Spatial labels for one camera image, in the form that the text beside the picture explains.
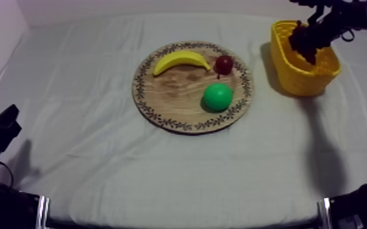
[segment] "cable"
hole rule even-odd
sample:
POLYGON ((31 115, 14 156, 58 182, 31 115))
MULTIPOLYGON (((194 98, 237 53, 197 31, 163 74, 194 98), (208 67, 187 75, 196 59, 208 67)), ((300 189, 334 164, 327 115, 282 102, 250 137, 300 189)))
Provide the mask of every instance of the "cable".
POLYGON ((14 176, 13 176, 13 173, 10 170, 10 168, 6 164, 4 164, 3 162, 0 161, 0 165, 1 166, 4 166, 7 169, 7 171, 9 172, 9 174, 10 174, 10 187, 9 188, 12 189, 13 188, 13 185, 14 185, 14 176))

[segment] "red apple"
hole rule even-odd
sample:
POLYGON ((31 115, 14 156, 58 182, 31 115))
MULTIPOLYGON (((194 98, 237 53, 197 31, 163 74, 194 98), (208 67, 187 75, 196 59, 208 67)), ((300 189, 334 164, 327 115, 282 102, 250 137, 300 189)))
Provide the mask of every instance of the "red apple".
POLYGON ((228 55, 222 55, 216 59, 215 71, 218 74, 229 75, 233 68, 233 60, 228 55))

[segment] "white tablecloth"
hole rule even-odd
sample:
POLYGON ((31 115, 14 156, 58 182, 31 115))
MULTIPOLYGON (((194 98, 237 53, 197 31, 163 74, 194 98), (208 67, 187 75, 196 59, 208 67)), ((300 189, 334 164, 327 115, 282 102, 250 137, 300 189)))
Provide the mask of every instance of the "white tablecloth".
MULTIPOLYGON (((337 41, 342 73, 312 99, 283 94, 274 18, 164 14, 32 29, 0 77, 0 111, 23 127, 0 159, 16 187, 79 224, 245 227, 315 217, 316 201, 367 182, 367 32, 337 41), (218 133, 180 136, 138 112, 139 63, 168 43, 204 40, 253 73, 249 111, 218 133)), ((0 179, 8 175, 0 168, 0 179)))

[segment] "plastic basket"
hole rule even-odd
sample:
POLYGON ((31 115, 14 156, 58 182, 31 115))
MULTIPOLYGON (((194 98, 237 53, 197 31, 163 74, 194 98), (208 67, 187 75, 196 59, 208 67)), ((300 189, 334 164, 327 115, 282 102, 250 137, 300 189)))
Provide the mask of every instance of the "plastic basket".
POLYGON ((272 25, 271 53, 281 86, 297 96, 315 96, 341 72, 331 47, 317 51, 316 65, 291 49, 289 36, 296 21, 278 21, 272 25))

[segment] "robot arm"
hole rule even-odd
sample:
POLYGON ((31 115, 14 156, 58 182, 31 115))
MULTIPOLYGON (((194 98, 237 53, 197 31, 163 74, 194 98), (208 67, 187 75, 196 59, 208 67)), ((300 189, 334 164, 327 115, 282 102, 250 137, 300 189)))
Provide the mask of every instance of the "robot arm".
POLYGON ((330 43, 339 37, 344 41, 352 41, 353 29, 367 30, 367 1, 291 0, 291 2, 316 7, 316 12, 308 19, 308 26, 298 22, 298 26, 289 37, 292 49, 313 65, 316 64, 317 49, 330 46, 330 43), (331 7, 331 12, 318 21, 325 7, 331 7), (343 34, 346 32, 350 32, 352 37, 344 37, 343 34))

